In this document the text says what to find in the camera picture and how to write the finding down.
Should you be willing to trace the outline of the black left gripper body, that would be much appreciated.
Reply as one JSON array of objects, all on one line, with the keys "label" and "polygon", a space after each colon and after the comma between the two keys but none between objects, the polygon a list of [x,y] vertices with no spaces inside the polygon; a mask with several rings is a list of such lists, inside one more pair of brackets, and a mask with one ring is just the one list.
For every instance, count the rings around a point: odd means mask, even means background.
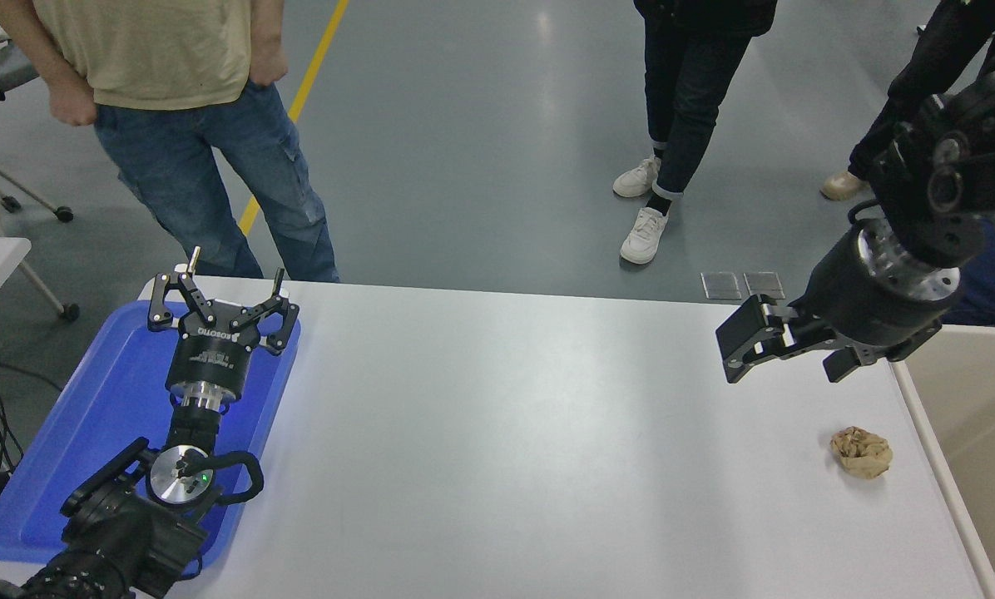
[{"label": "black left gripper body", "polygon": [[223,389],[225,397],[241,397],[254,349],[260,344],[258,326],[248,324],[238,333],[205,329],[185,319],[177,325],[177,341],[166,389],[185,397],[189,384],[208,383]]}]

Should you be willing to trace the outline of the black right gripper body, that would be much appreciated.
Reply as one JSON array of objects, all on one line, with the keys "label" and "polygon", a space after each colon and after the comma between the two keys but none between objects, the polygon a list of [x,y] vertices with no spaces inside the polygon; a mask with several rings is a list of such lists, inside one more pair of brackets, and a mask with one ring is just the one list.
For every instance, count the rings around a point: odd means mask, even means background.
[{"label": "black right gripper body", "polygon": [[892,236],[846,234],[813,269],[797,300],[848,344],[896,361],[940,330],[953,307],[953,270],[897,250]]}]

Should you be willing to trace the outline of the person's right hand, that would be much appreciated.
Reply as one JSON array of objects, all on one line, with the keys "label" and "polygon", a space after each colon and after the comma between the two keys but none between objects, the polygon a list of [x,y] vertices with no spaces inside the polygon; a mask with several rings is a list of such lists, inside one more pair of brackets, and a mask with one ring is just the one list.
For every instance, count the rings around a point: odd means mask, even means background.
[{"label": "person's right hand", "polygon": [[86,80],[79,77],[48,78],[44,82],[48,89],[49,111],[57,121],[69,126],[95,124],[98,110],[93,88]]}]

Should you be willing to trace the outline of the person's left hand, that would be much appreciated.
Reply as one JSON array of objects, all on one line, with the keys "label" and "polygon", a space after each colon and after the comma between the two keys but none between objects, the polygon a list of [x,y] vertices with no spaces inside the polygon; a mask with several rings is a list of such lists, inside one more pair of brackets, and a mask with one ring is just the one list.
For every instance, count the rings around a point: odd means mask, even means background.
[{"label": "person's left hand", "polygon": [[287,54],[280,37],[253,39],[250,47],[248,80],[258,87],[268,87],[287,76]]}]

